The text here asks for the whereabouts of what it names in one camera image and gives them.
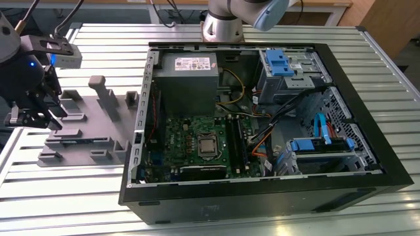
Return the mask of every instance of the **aluminum extrusion table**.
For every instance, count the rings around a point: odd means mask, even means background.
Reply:
[[[350,27],[268,32],[245,27],[244,32],[246,42],[329,44],[414,184],[340,212],[148,226],[117,204],[122,166],[41,168],[36,161],[48,132],[17,128],[0,156],[0,236],[420,233],[420,94],[369,34]],[[124,94],[140,90],[148,42],[200,41],[200,26],[82,24],[66,36],[84,61],[81,69],[57,71],[62,89],[92,94],[89,76],[104,75],[106,86]]]

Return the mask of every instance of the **wooden table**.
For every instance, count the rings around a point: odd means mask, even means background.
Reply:
[[[77,0],[41,0],[38,8],[72,9]],[[206,10],[208,0],[176,0],[181,10]],[[336,26],[344,11],[352,6],[350,0],[302,0],[304,12],[328,12],[329,17],[325,26]],[[28,8],[32,0],[0,0],[0,7]],[[157,14],[149,0],[85,0],[84,9],[146,9],[152,24],[158,24]],[[157,10],[172,9],[166,0],[153,0]],[[288,8],[288,12],[300,12],[300,2]]]

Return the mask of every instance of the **robotic arm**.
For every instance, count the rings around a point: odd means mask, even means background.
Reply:
[[[238,42],[244,39],[242,21],[268,31],[297,0],[210,0],[202,25],[208,42]]]
[[[12,108],[4,124],[58,130],[61,125],[52,114],[66,116],[58,79],[49,60],[41,63],[34,54],[70,56],[73,48],[61,37],[20,37],[0,12],[0,96]]]

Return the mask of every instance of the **wire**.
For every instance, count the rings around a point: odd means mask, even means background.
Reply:
[[[252,154],[253,156],[262,156],[262,157],[266,157],[266,155],[264,153],[260,153],[260,152],[256,152]]]
[[[301,15],[302,15],[302,0],[300,0],[300,13],[298,13],[298,17],[297,17],[294,25],[297,25],[300,18],[301,18]]]
[[[336,130],[334,130],[334,128],[333,128],[333,126],[330,125],[329,122],[326,122],[326,126],[328,126],[328,128],[329,128],[329,130],[330,130],[332,137],[336,138],[336,137],[337,137],[337,135],[336,135]]]
[[[248,116],[248,117],[256,117],[258,118],[260,116],[254,116],[252,114],[248,114],[248,113],[244,113],[244,112],[233,112],[230,109],[228,109],[225,106],[222,106],[221,104],[217,104],[217,106],[220,106],[220,108],[228,112],[228,113],[232,113],[232,114],[237,114],[237,115],[244,115],[244,116]]]
[[[302,15],[302,0],[300,0],[300,13],[298,13],[297,20],[294,22],[289,22],[289,23],[286,23],[284,25],[297,25],[298,21],[300,21],[300,18],[301,18],[301,15]]]
[[[173,27],[176,26],[176,24],[174,24],[173,22],[172,22],[170,25],[166,25],[166,24],[164,23],[164,20],[161,19],[160,15],[158,15],[158,12],[157,12],[157,9],[156,9],[153,0],[150,0],[150,4],[152,4],[152,7],[153,7],[153,9],[154,9],[154,12],[156,12],[156,15],[157,15],[157,18],[158,18],[160,22],[164,24],[164,26],[165,26],[166,28],[173,28]]]
[[[252,114],[254,114],[256,116],[261,116],[262,114],[256,113],[254,109],[256,109],[256,104],[253,104],[252,106]]]
[[[233,105],[238,109],[238,112],[242,112],[242,108],[237,105],[237,103],[233,103]]]
[[[65,24],[68,23],[68,21],[70,20],[70,18],[73,17],[73,15],[76,14],[81,4],[84,3],[84,0],[78,0],[77,5],[74,6],[74,9],[72,10],[70,14],[68,14],[68,16],[65,17],[64,21],[57,25],[57,27],[53,30],[53,36],[60,36],[60,30],[62,29],[62,27],[65,26]]]
[[[186,18],[186,20],[185,20],[185,23],[189,21],[192,15],[194,14],[194,11],[196,11],[196,10],[192,10],[192,12],[190,12],[190,14],[189,14],[189,16],[188,16],[188,18]]]
[[[240,97],[238,97],[236,100],[229,101],[229,102],[216,102],[217,105],[220,105],[220,104],[233,104],[233,103],[238,102],[238,101],[242,99],[244,95],[245,95],[245,86],[244,86],[244,83],[242,83],[241,79],[240,79],[240,78],[237,77],[237,75],[232,72],[232,70],[225,69],[225,68],[224,68],[222,70],[226,71],[226,72],[229,72],[230,75],[233,75],[234,79],[236,79],[236,80],[238,81],[238,83],[241,84],[242,93],[241,93]]]
[[[177,7],[176,7],[176,3],[174,3],[174,1],[172,0],[172,3],[170,3],[170,1],[169,1],[169,0],[166,0],[166,2],[169,3],[169,5],[173,7],[174,11],[177,12],[178,17],[180,17],[180,19],[181,19],[181,24],[184,24],[184,23],[185,23],[185,19],[184,19],[182,15],[181,15],[180,10],[177,10]]]
[[[38,3],[40,3],[40,0],[33,0],[32,5],[26,11],[25,17],[21,19],[22,22],[28,22],[32,12],[34,8],[37,7]]]
[[[252,155],[256,154],[257,147],[261,145],[261,143],[264,142],[264,140],[266,139],[266,137],[270,135],[272,132],[273,132],[273,129],[269,130],[269,132],[265,134],[264,138],[260,140],[260,142],[258,142],[257,145],[254,146],[254,148],[253,148],[253,150],[252,150]]]
[[[30,7],[29,7],[29,9],[26,11],[26,14],[25,14],[24,18],[18,21],[18,23],[17,23],[17,25],[14,27],[14,31],[17,32],[17,34],[20,34],[21,31],[24,30],[24,28],[26,26],[26,23],[28,23],[28,20],[29,20],[29,17],[32,15],[32,12],[33,12],[34,8],[38,5],[38,2],[40,2],[40,0],[33,0],[32,5],[30,5]]]

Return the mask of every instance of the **metal chassis frame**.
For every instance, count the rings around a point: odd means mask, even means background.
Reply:
[[[305,179],[284,179],[282,183],[278,184],[277,181],[257,181],[257,182],[230,182],[218,184],[197,184],[197,185],[176,185],[176,186],[160,186],[160,187],[144,187],[141,191],[133,188],[128,182],[128,168],[132,166],[129,160],[125,161],[125,168],[122,173],[122,183],[120,191],[121,205],[126,205],[128,202],[148,202],[168,199],[184,199],[184,198],[204,198],[204,197],[225,197],[225,196],[238,196],[250,194],[262,194],[266,192],[294,192],[294,191],[310,191],[310,190],[325,190],[325,189],[342,189],[342,188],[357,188],[357,189],[370,189],[376,191],[376,187],[381,189],[381,192],[396,191],[408,185],[413,184],[413,181],[404,169],[404,166],[390,148],[390,145],[378,129],[378,126],[373,120],[373,117],[362,103],[362,100],[352,86],[352,83],[341,69],[341,66],[329,50],[326,44],[304,44],[304,43],[240,43],[240,44],[220,44],[220,43],[149,43],[152,50],[188,50],[188,51],[213,51],[216,48],[229,49],[229,50],[254,50],[256,48],[278,48],[281,46],[305,46],[313,47],[317,52],[320,59],[324,63],[325,69],[334,80],[336,88],[340,92],[341,97],[349,111],[354,122],[357,123],[361,133],[368,141],[370,150],[374,153],[381,168],[384,169],[384,174],[381,175],[366,175],[366,176],[341,176],[341,177],[317,177]],[[145,72],[144,72],[144,85],[141,90],[141,98],[146,101],[148,98],[148,87],[149,81],[146,78],[152,76],[153,68],[153,57],[148,56]],[[146,105],[142,109],[138,109],[138,113],[145,112]],[[136,129],[137,133],[144,132],[141,129]],[[138,151],[137,148],[141,147],[133,145],[133,154]]]

